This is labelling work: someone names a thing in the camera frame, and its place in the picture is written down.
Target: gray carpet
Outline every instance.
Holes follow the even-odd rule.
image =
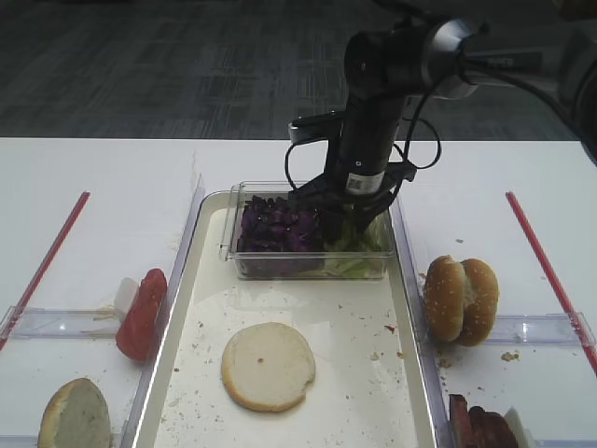
[[[557,20],[550,0],[425,5],[497,28]],[[0,136],[286,139],[292,118],[343,108],[350,36],[392,23],[370,0],[0,0]],[[424,115],[444,139],[568,137],[511,89]]]

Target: red stick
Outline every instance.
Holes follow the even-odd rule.
[[[64,241],[64,239],[66,239],[66,235],[68,235],[68,232],[72,229],[73,225],[75,224],[76,219],[81,213],[81,210],[83,210],[83,207],[85,206],[85,203],[87,202],[89,197],[90,193],[88,191],[84,191],[83,193],[81,193],[81,196],[79,196],[78,201],[76,201],[75,207],[71,211],[71,214],[68,216],[68,218],[62,225],[62,228],[56,236],[56,239],[54,239],[54,243],[52,243],[52,246],[49,248],[48,253],[41,261],[41,264],[37,268],[37,271],[35,271],[34,277],[31,279],[31,282],[29,282],[29,285],[25,289],[25,292],[22,293],[21,299],[19,300],[19,303],[17,303],[16,308],[12,312],[8,324],[5,326],[4,330],[2,331],[2,334],[0,334],[0,351],[7,344],[10,332],[12,331],[12,329],[14,329],[15,325],[17,325],[19,317],[21,317],[21,314],[27,306],[27,303],[29,303],[31,296],[34,295],[37,285],[39,285],[41,278],[44,276],[44,273],[46,273],[46,271],[48,270],[50,263],[56,256],[56,253],[58,252],[58,249],[60,249],[62,242]]]
[[[572,327],[575,330],[576,334],[578,335],[578,339],[582,343],[582,348],[585,351],[585,355],[589,360],[590,366],[593,367],[593,371],[597,374],[597,352],[595,352],[595,347],[590,345],[589,337],[585,328],[580,324],[580,321],[576,317],[575,307],[573,306],[572,302],[568,298],[566,291],[564,291],[562,283],[560,283],[560,279],[556,275],[551,263],[549,262],[548,256],[543,251],[539,240],[537,239],[531,224],[529,223],[528,219],[524,215],[522,211],[522,207],[519,204],[516,196],[514,193],[509,191],[506,193],[506,197],[512,210],[514,211],[514,215],[518,219],[519,223],[521,224],[522,230],[526,235],[526,238],[529,240],[539,263],[541,263],[541,267],[543,268],[543,272],[545,273],[546,277],[553,288],[553,291],[556,293],[558,300],[560,301],[560,305],[563,308],[563,311],[570,315],[570,320],[572,321]]]

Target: sesame seed bun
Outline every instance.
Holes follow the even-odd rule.
[[[433,337],[471,347],[485,341],[495,322],[499,287],[480,259],[435,259],[427,271],[424,309]]]

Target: clear plastic box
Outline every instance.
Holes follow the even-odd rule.
[[[394,233],[389,212],[376,217],[366,230],[381,249],[370,252],[242,252],[238,250],[243,209],[253,196],[286,199],[285,182],[242,182],[232,187],[220,253],[234,260],[242,279],[350,279],[379,280],[388,259],[395,254]]]

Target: white countertop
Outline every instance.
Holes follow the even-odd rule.
[[[32,297],[32,307],[97,308],[111,302],[124,276],[140,279],[153,267],[169,273],[199,173],[208,194],[243,180],[281,180],[287,145],[0,139],[0,314],[19,300],[83,190],[90,191],[90,200]],[[414,143],[413,161],[423,162],[433,150],[433,143]],[[296,148],[293,177],[319,174],[325,151],[324,144]],[[517,195],[576,309],[597,328],[591,270],[597,253],[597,167],[576,143],[445,142],[440,163],[401,190],[417,269],[426,270],[426,263],[443,253],[485,259],[500,279],[500,314],[560,313],[509,208],[508,190]],[[0,354],[4,362],[30,365],[31,359],[23,360],[27,350],[9,350],[12,344]],[[37,378],[36,390],[53,390],[71,379],[66,361],[61,362],[62,373]],[[582,370],[578,381],[594,382],[582,352],[575,363]],[[119,368],[134,378],[131,366]],[[11,378],[0,373],[0,380]],[[2,401],[15,399],[2,384]],[[11,415],[2,411],[0,422]],[[4,423],[0,433],[31,433],[35,425]]]

